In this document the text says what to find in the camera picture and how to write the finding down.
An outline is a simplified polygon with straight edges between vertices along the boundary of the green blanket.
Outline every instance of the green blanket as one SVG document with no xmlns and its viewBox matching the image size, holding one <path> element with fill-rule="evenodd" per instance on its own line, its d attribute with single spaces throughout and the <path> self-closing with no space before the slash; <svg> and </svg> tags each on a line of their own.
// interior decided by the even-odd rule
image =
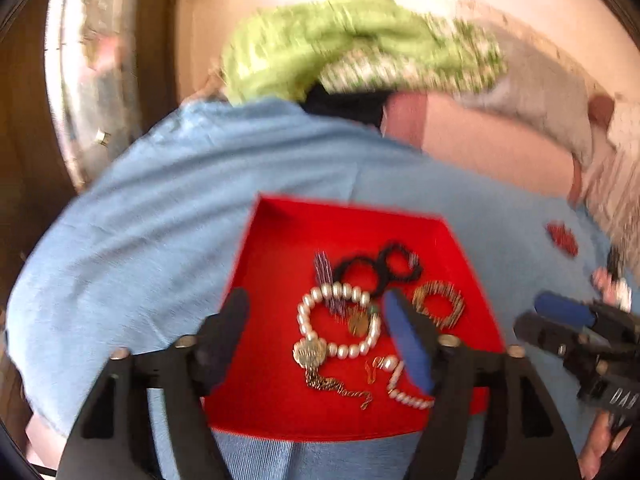
<svg viewBox="0 0 640 480">
<path fill-rule="evenodd" d="M 344 80 L 354 52 L 371 53 L 373 65 L 382 54 L 385 69 L 390 63 L 396 68 L 383 76 L 376 69 L 373 83 L 360 77 L 361 69 L 355 80 Z M 403 71 L 408 62 L 411 70 Z M 478 92 L 506 70 L 497 43 L 481 28 L 416 14 L 394 0 L 327 0 L 258 12 L 236 28 L 223 50 L 222 68 L 234 104 L 264 96 L 303 101 L 321 74 L 328 91 Z M 412 79 L 403 84 L 406 72 Z"/>
</svg>

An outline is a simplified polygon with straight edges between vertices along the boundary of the brown beaded bracelet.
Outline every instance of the brown beaded bracelet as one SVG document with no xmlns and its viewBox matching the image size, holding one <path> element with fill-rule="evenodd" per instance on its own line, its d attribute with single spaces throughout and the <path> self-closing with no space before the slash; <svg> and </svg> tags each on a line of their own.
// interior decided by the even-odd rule
<svg viewBox="0 0 640 480">
<path fill-rule="evenodd" d="M 447 317 L 434 316 L 429 312 L 427 307 L 424 306 L 425 298 L 435 294 L 444 296 L 451 303 L 453 312 Z M 460 294 L 460 292 L 457 291 L 451 283 L 445 283 L 439 280 L 427 282 L 416 288 L 412 303 L 414 304 L 416 311 L 428 316 L 437 328 L 453 328 L 465 309 L 465 300 L 462 297 L 462 294 Z"/>
</svg>

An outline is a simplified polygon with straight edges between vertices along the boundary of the red object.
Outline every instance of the red object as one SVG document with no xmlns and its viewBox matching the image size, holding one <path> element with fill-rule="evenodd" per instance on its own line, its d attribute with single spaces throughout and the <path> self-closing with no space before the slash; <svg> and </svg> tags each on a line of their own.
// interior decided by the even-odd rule
<svg viewBox="0 0 640 480">
<path fill-rule="evenodd" d="M 571 229 L 560 222 L 549 222 L 546 230 L 554 244 L 568 256 L 575 258 L 578 255 L 578 242 Z"/>
<path fill-rule="evenodd" d="M 297 307 L 314 283 L 314 254 L 327 252 L 336 262 L 354 253 L 378 254 L 388 241 L 402 242 L 420 257 L 424 272 L 414 288 L 428 280 L 452 282 L 465 297 L 466 308 L 451 333 L 476 349 L 504 348 L 491 309 L 447 225 L 439 218 L 297 202 L 289 198 L 261 197 L 247 231 L 230 288 L 244 287 L 250 297 L 250 317 L 222 386 L 204 402 L 209 425 L 222 431 L 259 438 L 291 441 L 345 441 L 381 438 L 421 431 L 428 412 L 389 399 L 390 375 L 379 371 L 375 384 L 367 384 L 365 360 L 397 354 L 384 332 L 377 346 L 357 359 L 329 358 L 320 367 L 325 377 L 344 381 L 349 390 L 369 390 L 374 399 L 366 410 L 361 399 L 319 392 L 306 386 L 305 371 L 292 357 L 302 336 Z M 350 270 L 348 283 L 365 290 L 375 283 L 366 267 Z M 443 313 L 450 306 L 430 304 Z M 312 311 L 311 321 L 320 337 L 352 344 L 345 323 L 337 322 L 324 306 Z M 399 388 L 418 395 L 402 374 Z M 486 409 L 486 391 L 478 388 L 471 412 Z"/>
</svg>

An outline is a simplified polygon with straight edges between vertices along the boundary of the black bracelet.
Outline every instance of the black bracelet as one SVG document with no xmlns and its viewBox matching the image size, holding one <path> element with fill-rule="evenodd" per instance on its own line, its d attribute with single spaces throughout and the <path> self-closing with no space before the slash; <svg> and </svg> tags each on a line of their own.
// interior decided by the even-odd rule
<svg viewBox="0 0 640 480">
<path fill-rule="evenodd" d="M 379 298 L 385 291 L 386 286 L 389 284 L 389 269 L 386 268 L 386 264 L 380 264 L 380 259 L 373 259 L 370 256 L 364 254 L 358 254 L 353 258 L 347 258 L 341 261 L 334 267 L 334 281 L 343 283 L 344 275 L 347 273 L 349 267 L 353 264 L 365 264 L 371 267 L 378 277 L 378 284 L 376 288 L 371 292 L 372 298 Z"/>
<path fill-rule="evenodd" d="M 405 257 L 406 262 L 409 265 L 410 272 L 404 276 L 394 273 L 387 263 L 387 259 L 389 258 L 389 256 L 391 256 L 391 254 L 396 251 Z M 389 280 L 392 282 L 414 282 L 420 278 L 423 271 L 420 260 L 418 259 L 418 255 L 413 251 L 407 249 L 400 242 L 391 242 L 386 245 L 378 255 L 378 264 L 380 267 L 386 268 L 389 275 Z"/>
</svg>

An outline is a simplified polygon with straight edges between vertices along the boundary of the bed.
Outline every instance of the bed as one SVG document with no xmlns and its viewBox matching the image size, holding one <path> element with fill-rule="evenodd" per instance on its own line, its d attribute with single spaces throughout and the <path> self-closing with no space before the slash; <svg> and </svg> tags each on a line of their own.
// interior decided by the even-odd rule
<svg viewBox="0 0 640 480">
<path fill-rule="evenodd" d="M 544 197 L 442 163 L 348 121 L 265 99 L 193 102 L 137 141 L 76 198 L 29 257 L 10 298 L 8 351 L 41 420 L 64 437 L 113 349 L 161 349 L 220 307 L 259 192 L 444 216 L 473 265 L 507 343 L 540 290 L 596 296 L 609 242 L 566 197 Z M 562 221 L 568 259 L 545 225 Z M 579 449 L 593 411 L 552 356 L 529 349 Z M 162 402 L 150 393 L 165 478 L 177 477 Z M 460 477 L 479 449 L 471 421 Z M 418 436 L 294 444 L 216 433 L 236 479 L 401 478 Z"/>
</svg>

